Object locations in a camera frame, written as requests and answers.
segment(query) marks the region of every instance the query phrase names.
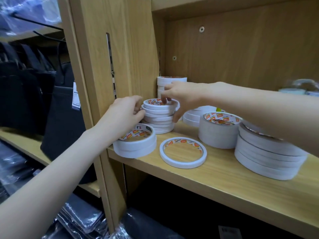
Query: white tag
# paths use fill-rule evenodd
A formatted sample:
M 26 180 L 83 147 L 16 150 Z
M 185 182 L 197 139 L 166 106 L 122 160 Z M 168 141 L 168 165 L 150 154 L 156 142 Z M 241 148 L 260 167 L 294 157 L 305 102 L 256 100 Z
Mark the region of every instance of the white tag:
M 238 228 L 218 226 L 218 230 L 220 239 L 242 239 Z
M 81 108 L 81 103 L 77 92 L 77 85 L 75 84 L 75 82 L 73 82 L 72 108 L 76 110 L 79 110 Z

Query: black handbag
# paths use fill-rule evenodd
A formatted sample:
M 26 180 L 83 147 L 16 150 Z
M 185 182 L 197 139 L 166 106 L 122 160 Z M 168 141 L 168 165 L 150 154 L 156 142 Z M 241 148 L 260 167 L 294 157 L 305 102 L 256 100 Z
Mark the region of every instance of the black handbag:
M 38 79 L 23 69 L 12 46 L 2 46 L 9 61 L 0 63 L 0 126 L 43 135 L 48 110 Z
M 74 75 L 71 63 L 60 63 L 55 77 L 45 135 L 41 144 L 41 150 L 50 160 L 56 159 L 86 130 L 81 109 L 72 108 L 73 83 Z M 81 179 L 80 184 L 95 180 L 96 174 L 92 164 Z

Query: forearm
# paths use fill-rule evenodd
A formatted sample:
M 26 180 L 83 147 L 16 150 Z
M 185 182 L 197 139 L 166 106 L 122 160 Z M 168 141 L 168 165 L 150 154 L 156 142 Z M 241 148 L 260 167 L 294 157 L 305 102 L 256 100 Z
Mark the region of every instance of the forearm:
M 283 94 L 220 84 L 206 93 L 205 103 L 241 116 L 319 157 L 319 99 L 313 96 Z
M 106 143 L 87 130 L 0 206 L 1 238 L 40 238 Z

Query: left hand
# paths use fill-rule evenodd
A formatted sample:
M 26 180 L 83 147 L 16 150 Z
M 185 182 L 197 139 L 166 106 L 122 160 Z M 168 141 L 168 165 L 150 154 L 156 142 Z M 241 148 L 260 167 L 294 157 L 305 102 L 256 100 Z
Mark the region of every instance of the left hand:
M 117 98 L 109 109 L 94 126 L 104 141 L 113 143 L 124 136 L 143 119 L 144 110 L 141 109 L 141 96 L 127 96 Z

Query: shelf board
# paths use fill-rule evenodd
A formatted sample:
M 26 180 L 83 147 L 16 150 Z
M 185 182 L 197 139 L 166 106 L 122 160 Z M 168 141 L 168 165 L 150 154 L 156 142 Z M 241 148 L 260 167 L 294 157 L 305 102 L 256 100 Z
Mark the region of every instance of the shelf board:
M 51 163 L 49 158 L 42 152 L 40 145 L 42 143 L 42 136 L 27 137 L 18 133 L 16 130 L 6 127 L 0 128 L 0 139 L 12 145 L 16 149 L 30 156 L 34 160 L 47 166 Z M 81 188 L 87 190 L 96 197 L 101 197 L 100 188 L 97 181 L 92 183 L 79 185 Z
M 299 174 L 289 181 L 258 175 L 242 166 L 233 149 L 205 145 L 207 159 L 194 169 L 166 164 L 159 153 L 162 141 L 179 136 L 197 138 L 198 128 L 182 121 L 172 132 L 157 135 L 157 148 L 145 157 L 118 156 L 112 146 L 109 157 L 153 176 L 200 194 L 252 217 L 306 239 L 319 235 L 319 159 L 310 155 Z M 179 153 L 189 154 L 185 149 Z
M 205 16 L 290 0 L 151 0 L 152 12 L 167 21 Z
M 58 28 L 62 28 L 62 23 L 58 23 L 56 25 L 54 25 L 55 27 Z M 49 27 L 43 27 L 40 29 L 36 29 L 35 31 L 37 31 L 38 33 L 42 34 L 42 35 L 46 35 L 49 33 L 54 33 L 54 32 L 61 32 L 58 29 L 54 29 L 54 28 L 49 28 Z M 28 39 L 28 38 L 32 38 L 32 37 L 37 37 L 38 35 L 35 34 L 33 31 L 28 31 L 22 34 L 18 34 L 15 36 L 6 36 L 6 37 L 0 37 L 0 41 L 1 42 L 12 42 L 12 41 L 17 41 L 17 40 L 24 40 L 24 39 Z

